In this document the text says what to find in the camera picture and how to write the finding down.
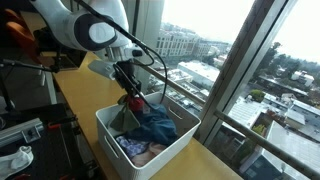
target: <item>sky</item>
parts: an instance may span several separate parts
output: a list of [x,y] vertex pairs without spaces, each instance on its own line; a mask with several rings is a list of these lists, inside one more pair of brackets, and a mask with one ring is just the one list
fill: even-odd
[[[204,38],[234,42],[254,0],[166,0],[163,22]],[[320,0],[298,0],[274,42],[280,53],[320,63]]]

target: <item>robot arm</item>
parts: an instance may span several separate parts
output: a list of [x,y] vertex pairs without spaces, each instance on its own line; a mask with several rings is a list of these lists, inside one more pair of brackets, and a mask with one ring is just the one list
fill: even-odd
[[[70,12],[60,0],[31,0],[61,44],[83,51],[132,46],[128,38],[86,9]],[[89,6],[128,31],[121,0],[91,0]]]
[[60,0],[30,1],[62,45],[84,51],[107,50],[111,62],[95,60],[89,64],[92,71],[116,79],[128,94],[139,93],[137,91],[140,91],[141,84],[134,78],[130,59],[142,56],[147,49],[142,50],[140,47],[145,45],[128,33],[128,21],[121,0],[90,0],[88,4],[79,1],[85,8],[78,12],[70,12]]

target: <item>white plastic bin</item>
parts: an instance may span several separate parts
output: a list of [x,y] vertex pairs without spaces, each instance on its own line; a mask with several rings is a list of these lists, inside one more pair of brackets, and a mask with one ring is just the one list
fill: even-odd
[[[162,93],[154,93],[145,96],[145,98],[150,103],[159,103],[161,96]],[[167,96],[165,96],[162,104],[166,107],[168,116],[174,121],[179,138],[143,167],[133,165],[114,139],[115,136],[122,133],[115,131],[111,127],[106,127],[108,122],[113,120],[121,110],[122,105],[110,106],[96,112],[100,145],[122,179],[149,179],[189,143],[200,125],[199,118]]]

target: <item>wire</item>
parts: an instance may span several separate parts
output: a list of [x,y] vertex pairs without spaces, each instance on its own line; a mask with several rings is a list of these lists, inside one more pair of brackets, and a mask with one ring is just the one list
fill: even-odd
[[0,117],[0,122],[0,130],[2,130],[6,126],[6,121],[2,117]]
[[4,81],[7,80],[7,78],[9,77],[9,75],[11,74],[12,70],[13,70],[14,66],[11,66],[9,72],[7,73],[7,75],[3,78]]
[[161,63],[163,64],[163,68],[164,68],[164,87],[163,87],[163,93],[162,93],[162,97],[161,97],[161,100],[160,100],[160,103],[162,103],[163,99],[164,99],[164,96],[166,95],[166,91],[167,91],[167,85],[168,85],[168,71],[167,71],[167,66],[166,64],[164,63],[163,59],[161,58],[161,56],[155,52],[153,49],[147,47],[152,53],[154,53],[158,58],[159,60],[161,61]]
[[124,77],[125,79],[128,81],[128,83],[131,85],[131,87],[133,87],[133,89],[137,92],[137,94],[139,95],[139,97],[153,110],[155,110],[150,104],[149,102],[143,97],[143,95],[140,93],[140,91],[137,89],[137,87],[131,82],[131,80],[128,78],[128,76],[123,72],[123,70],[117,65],[114,64],[113,67],[118,70]]
[[165,96],[165,93],[166,93],[166,89],[167,89],[168,73],[167,73],[167,67],[166,67],[163,59],[160,57],[160,55],[156,51],[154,51],[153,49],[148,47],[146,44],[141,42],[139,39],[137,39],[135,36],[133,36],[132,34],[127,32],[126,30],[124,30],[120,25],[115,23],[112,19],[110,19],[107,16],[104,16],[104,15],[100,14],[99,12],[97,12],[95,9],[93,9],[91,6],[89,6],[83,0],[74,0],[74,1],[76,1],[78,4],[80,4],[83,8],[85,8],[87,11],[89,11],[92,15],[94,15],[95,17],[103,20],[105,23],[107,23],[108,25],[113,27],[119,33],[124,35],[126,38],[130,39],[132,41],[132,43],[137,44],[151,58],[152,62],[150,64],[141,63],[140,66],[151,66],[151,65],[154,64],[154,58],[150,55],[149,51],[151,51],[153,54],[155,54],[160,59],[161,63],[163,64],[164,70],[165,70],[165,82],[164,82],[163,94],[162,94],[162,97],[161,97],[161,100],[160,100],[160,103],[162,103],[162,101],[164,99],[164,96]]

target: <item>desk surface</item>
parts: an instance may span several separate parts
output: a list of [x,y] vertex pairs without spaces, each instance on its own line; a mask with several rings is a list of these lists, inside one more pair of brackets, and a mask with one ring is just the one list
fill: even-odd
[[[39,14],[21,12],[31,31],[44,27]],[[108,179],[120,179],[98,142],[95,112],[116,104],[125,93],[116,81],[108,80],[92,71],[87,65],[97,57],[87,53],[78,70],[54,74],[70,108],[77,115],[82,129],[101,170]],[[151,179],[241,179],[234,171],[214,156],[195,139]]]

